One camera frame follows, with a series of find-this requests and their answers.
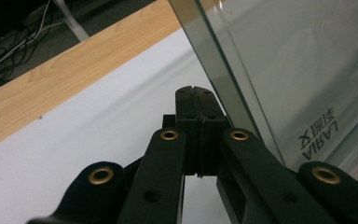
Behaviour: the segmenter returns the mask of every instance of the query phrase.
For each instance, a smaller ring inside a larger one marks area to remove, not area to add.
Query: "black plastic part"
[[[252,133],[226,130],[221,148],[246,198],[241,223],[336,223]]]
[[[139,165],[141,164],[143,158],[144,157],[141,157],[138,160],[133,161],[130,165],[124,168],[124,174],[126,176],[128,188],[132,185],[133,178],[135,178],[135,175],[138,172]]]
[[[162,128],[174,128],[176,126],[175,115],[163,115],[162,117]]]
[[[339,223],[358,224],[358,182],[352,177],[335,166],[313,161],[300,167],[297,179]]]
[[[92,184],[90,175],[95,173],[94,179],[106,178],[104,170],[110,168],[112,177],[105,183]],[[126,197],[126,182],[123,168],[112,162],[101,161],[84,169],[62,198],[57,210],[49,217],[34,218],[29,224],[58,224],[58,223],[115,223],[121,206]]]
[[[228,182],[221,178],[217,178],[216,186],[231,223],[242,223],[246,199],[243,196],[240,186],[238,186],[236,182]]]
[[[153,134],[117,223],[181,222],[185,152],[185,133],[170,128]]]
[[[216,175],[220,139],[229,122],[211,91],[183,87],[176,91],[176,128],[187,134],[186,175]]]

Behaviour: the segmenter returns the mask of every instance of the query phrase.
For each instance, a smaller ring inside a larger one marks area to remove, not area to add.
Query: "wooden table edge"
[[[1,87],[0,142],[179,28],[158,0]]]

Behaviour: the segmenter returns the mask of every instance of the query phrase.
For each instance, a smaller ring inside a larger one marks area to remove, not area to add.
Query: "glass panel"
[[[358,179],[358,0],[171,0],[236,127]]]

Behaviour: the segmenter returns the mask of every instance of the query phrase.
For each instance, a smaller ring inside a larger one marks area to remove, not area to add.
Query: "brass insert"
[[[341,182],[341,178],[339,178],[339,175],[337,175],[332,170],[322,167],[322,166],[316,166],[312,168],[312,174],[319,179],[320,181],[326,183],[326,184],[339,184]]]
[[[235,140],[244,141],[249,138],[248,133],[243,131],[233,131],[231,132],[230,136]]]
[[[91,174],[89,174],[89,182],[93,185],[101,185],[113,177],[113,170],[109,166],[100,167],[95,169]]]
[[[160,136],[162,139],[170,141],[170,140],[174,140],[174,139],[178,138],[179,133],[177,133],[176,131],[168,130],[168,131],[162,132]]]

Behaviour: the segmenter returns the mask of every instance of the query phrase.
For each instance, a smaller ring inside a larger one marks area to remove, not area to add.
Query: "white table surface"
[[[143,156],[184,86],[212,89],[179,30],[0,142],[0,223],[49,216],[94,162]],[[229,223],[215,178],[186,178],[183,223]]]

